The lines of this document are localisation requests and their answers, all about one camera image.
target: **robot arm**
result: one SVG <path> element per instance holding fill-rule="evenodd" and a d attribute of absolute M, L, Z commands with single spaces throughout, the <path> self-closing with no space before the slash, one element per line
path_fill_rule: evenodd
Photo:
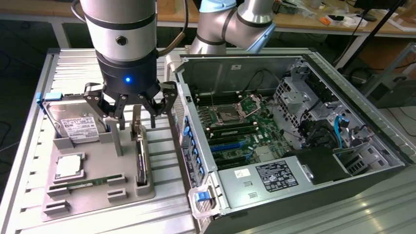
<path fill-rule="evenodd" d="M 124 106 L 143 104 L 155 120 L 170 111 L 178 95 L 175 82 L 159 83 L 156 59 L 175 48 L 184 33 L 174 46 L 158 51 L 155 0 L 80 0 L 80 4 L 104 78 L 103 87 L 87 84 L 84 98 L 102 117 L 123 121 Z M 156 103 L 160 91 L 163 99 Z"/>
<path fill-rule="evenodd" d="M 80 2 L 86 19 L 75 10 Z M 235 0 L 203 0 L 198 37 L 191 52 L 226 53 L 226 41 L 258 53 L 274 29 L 274 0 L 247 0 L 239 8 Z M 187 0 L 186 25 L 188 24 Z M 155 0 L 75 0 L 72 11 L 87 23 L 96 49 L 104 84 L 90 83 L 84 98 L 102 117 L 123 123 L 124 106 L 143 104 L 155 117 L 166 114 L 174 105 L 178 90 L 174 81 L 159 83 L 156 59 L 176 47 L 184 30 L 163 51 L 156 50 L 156 1 Z M 160 103 L 155 96 L 163 92 Z M 104 100 L 107 94 L 114 100 Z"/>
<path fill-rule="evenodd" d="M 224 54 L 226 42 L 248 52 L 259 53 L 276 27 L 274 2 L 246 0 L 236 8 L 235 0 L 203 0 L 191 53 Z"/>

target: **table leg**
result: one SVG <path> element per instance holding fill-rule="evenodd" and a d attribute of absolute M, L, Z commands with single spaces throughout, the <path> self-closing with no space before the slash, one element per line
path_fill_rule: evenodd
<path fill-rule="evenodd" d="M 366 38 L 367 38 L 367 36 L 358 36 L 358 38 L 355 39 L 354 43 L 351 44 L 351 46 L 350 46 L 350 48 L 344 54 L 344 56 L 342 57 L 342 59 L 338 62 L 336 69 L 346 65 L 346 63 L 351 59 L 354 53 L 356 52 L 360 45 L 363 44 Z"/>
<path fill-rule="evenodd" d="M 52 25 L 52 29 L 55 32 L 59 47 L 60 48 L 71 48 L 71 44 L 70 44 L 68 36 L 67 36 L 66 30 L 64 30 L 63 22 L 52 21 L 51 25 Z"/>

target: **hard drive label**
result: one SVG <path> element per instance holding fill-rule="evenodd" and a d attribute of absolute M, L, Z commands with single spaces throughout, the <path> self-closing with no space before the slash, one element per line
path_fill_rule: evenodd
<path fill-rule="evenodd" d="M 72 140 L 99 136 L 99 130 L 94 117 L 68 118 L 62 120 L 68 137 Z"/>

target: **hard drive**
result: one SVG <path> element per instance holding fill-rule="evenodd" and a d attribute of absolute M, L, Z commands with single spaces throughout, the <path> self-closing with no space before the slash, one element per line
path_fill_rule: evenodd
<path fill-rule="evenodd" d="M 58 135 L 70 137 L 74 143 L 98 141 L 99 134 L 107 132 L 103 118 L 94 111 L 83 95 L 46 98 L 43 108 Z"/>

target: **sticker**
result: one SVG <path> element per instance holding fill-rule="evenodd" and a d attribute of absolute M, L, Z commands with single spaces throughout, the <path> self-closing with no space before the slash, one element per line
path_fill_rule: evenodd
<path fill-rule="evenodd" d="M 99 137 L 99 130 L 94 117 L 68 118 L 62 120 L 68 137 L 72 140 Z"/>
<path fill-rule="evenodd" d="M 270 193 L 299 185 L 286 161 L 258 166 L 256 170 Z"/>
<path fill-rule="evenodd" d="M 232 70 L 240 70 L 242 69 L 242 65 L 232 65 Z"/>
<path fill-rule="evenodd" d="M 234 171 L 234 173 L 235 173 L 235 177 L 238 177 L 238 178 L 247 177 L 251 175 L 248 168 L 242 169 L 242 170 L 236 170 L 236 171 Z"/>
<path fill-rule="evenodd" d="M 239 131 L 226 132 L 226 133 L 222 133 L 222 136 L 223 136 L 223 135 L 236 134 L 236 133 L 239 133 Z"/>

